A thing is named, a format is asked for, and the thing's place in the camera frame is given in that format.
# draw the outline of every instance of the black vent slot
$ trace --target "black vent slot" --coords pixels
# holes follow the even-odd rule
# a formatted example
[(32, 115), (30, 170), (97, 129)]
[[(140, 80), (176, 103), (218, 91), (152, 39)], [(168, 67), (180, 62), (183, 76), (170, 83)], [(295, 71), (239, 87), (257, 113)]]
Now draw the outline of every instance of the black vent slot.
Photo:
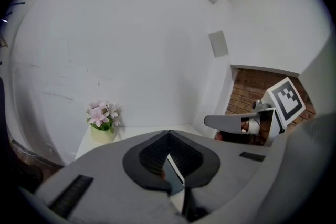
[(169, 147), (170, 155), (184, 178), (203, 164), (202, 154), (174, 135), (170, 136)]
[(168, 135), (160, 138), (139, 154), (139, 161), (148, 172), (161, 177), (162, 167), (168, 156)]
[(266, 156), (244, 151), (240, 153), (240, 157), (252, 159), (257, 162), (263, 162)]
[(56, 198), (49, 209), (63, 218), (67, 218), (93, 181), (92, 177), (79, 175)]

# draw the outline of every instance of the dark floor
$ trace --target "dark floor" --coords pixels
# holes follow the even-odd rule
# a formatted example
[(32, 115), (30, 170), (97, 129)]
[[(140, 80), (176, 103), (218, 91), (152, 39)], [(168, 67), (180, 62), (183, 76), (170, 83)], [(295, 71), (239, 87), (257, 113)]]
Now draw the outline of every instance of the dark floor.
[(28, 165), (36, 165), (41, 169), (42, 174), (43, 174), (43, 182), (46, 181), (49, 177), (51, 177), (54, 173), (56, 173), (57, 171), (61, 169), (61, 167), (59, 167), (58, 165), (51, 165), (46, 162), (43, 162), (39, 160), (37, 157), (30, 156), (20, 151), (13, 145), (12, 145), (12, 149), (21, 161), (25, 162)]

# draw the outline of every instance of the black slot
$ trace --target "black slot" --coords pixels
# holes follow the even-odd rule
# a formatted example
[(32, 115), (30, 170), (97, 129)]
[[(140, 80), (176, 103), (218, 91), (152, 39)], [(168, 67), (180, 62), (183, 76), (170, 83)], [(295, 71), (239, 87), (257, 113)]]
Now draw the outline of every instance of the black slot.
[(92, 177), (79, 175), (56, 198), (49, 209), (60, 217), (67, 218), (93, 181)]
[(244, 152), (240, 153), (240, 157), (247, 158), (247, 159), (252, 159), (252, 160), (257, 161), (257, 162), (262, 162), (262, 161), (264, 161), (266, 156), (244, 151)]

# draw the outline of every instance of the gray plastic surface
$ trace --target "gray plastic surface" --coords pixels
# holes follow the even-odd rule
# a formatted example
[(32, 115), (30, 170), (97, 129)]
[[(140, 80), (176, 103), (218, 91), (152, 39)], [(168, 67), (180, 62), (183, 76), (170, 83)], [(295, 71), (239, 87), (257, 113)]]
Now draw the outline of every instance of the gray plastic surface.
[(90, 151), (43, 183), (35, 195), (49, 206), (82, 174), (94, 179), (70, 214), (71, 223), (186, 223), (167, 193), (141, 188), (122, 166), (127, 150), (159, 133), (139, 135)]
[(194, 224), (283, 223), (308, 198), (336, 143), (336, 113), (276, 137), (259, 170), (217, 211)]
[(253, 177), (261, 162), (240, 157), (242, 152), (267, 155), (269, 147), (236, 144), (211, 140), (190, 135), (182, 131), (179, 134), (214, 151), (220, 159), (220, 168), (210, 183), (191, 190), (198, 206), (212, 212), (230, 201)]

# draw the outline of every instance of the green leaf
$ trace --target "green leaf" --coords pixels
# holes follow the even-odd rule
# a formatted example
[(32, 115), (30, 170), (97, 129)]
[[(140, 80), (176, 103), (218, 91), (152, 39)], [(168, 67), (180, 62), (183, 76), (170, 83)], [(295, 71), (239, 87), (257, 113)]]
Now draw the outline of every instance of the green leaf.
[(100, 127), (102, 130), (106, 131), (110, 128), (110, 124), (108, 122), (103, 122)]
[(97, 130), (100, 130), (94, 123), (90, 124), (93, 128), (96, 128)]
[(111, 116), (107, 117), (109, 119), (109, 122), (107, 122), (109, 124), (109, 127), (111, 127), (114, 123), (114, 120), (111, 118)]

